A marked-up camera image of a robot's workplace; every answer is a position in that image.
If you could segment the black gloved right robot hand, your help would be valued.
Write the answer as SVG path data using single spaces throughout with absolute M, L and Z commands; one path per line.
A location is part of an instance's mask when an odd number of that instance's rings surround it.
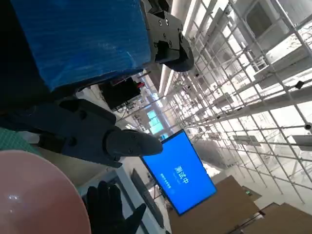
M 120 189 L 105 181 L 100 181 L 97 187 L 90 186 L 83 203 L 93 234 L 135 234 L 147 208 L 142 203 L 125 218 Z

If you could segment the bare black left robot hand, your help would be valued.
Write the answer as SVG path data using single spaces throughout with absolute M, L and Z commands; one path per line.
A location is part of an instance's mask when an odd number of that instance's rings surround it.
M 162 152 L 154 136 L 116 126 L 111 112 L 75 97 L 151 64 L 194 66 L 180 19 L 164 0 L 3 0 L 0 126 L 39 134 L 39 145 L 114 168 Z

